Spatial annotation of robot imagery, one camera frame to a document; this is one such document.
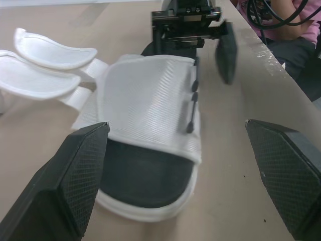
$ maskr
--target beige table surface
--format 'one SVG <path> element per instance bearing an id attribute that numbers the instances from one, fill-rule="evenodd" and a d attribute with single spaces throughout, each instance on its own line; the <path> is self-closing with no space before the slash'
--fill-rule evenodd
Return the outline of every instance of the beige table surface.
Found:
<path id="1" fill-rule="evenodd" d="M 214 62 L 216 42 L 207 41 L 199 50 L 203 163 L 188 207 L 171 220 L 140 223 L 95 205 L 83 240 L 293 241 L 261 182 L 244 122 L 282 124 L 321 147 L 321 115 L 230 2 L 217 5 L 234 23 L 236 81 L 222 83 Z M 97 58 L 111 64 L 144 49 L 151 40 L 150 12 L 159 9 L 159 2 L 1 9 L 0 49 L 14 50 L 13 33 L 21 27 L 64 45 L 95 47 Z M 7 102 L 10 108 L 0 117 L 0 220 L 77 116 L 56 100 L 8 96 Z"/>

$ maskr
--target slide sandal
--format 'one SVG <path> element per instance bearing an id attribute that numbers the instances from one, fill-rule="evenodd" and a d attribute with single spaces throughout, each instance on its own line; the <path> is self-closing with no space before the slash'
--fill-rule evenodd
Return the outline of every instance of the slide sandal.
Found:
<path id="1" fill-rule="evenodd" d="M 97 54 L 94 48 L 72 48 L 45 36 L 27 33 L 17 28 L 14 36 L 16 50 L 25 59 L 47 68 L 69 70 L 79 68 Z"/>
<path id="2" fill-rule="evenodd" d="M 0 89 L 35 100 L 60 97 L 80 83 L 77 75 L 38 67 L 6 50 L 0 50 L 0 73 Z"/>
<path id="3" fill-rule="evenodd" d="M 111 129 L 96 197 L 105 208 L 155 222 L 177 215 L 193 194 L 201 163 L 193 65 L 169 55 L 122 58 L 97 81 L 94 117 Z"/>

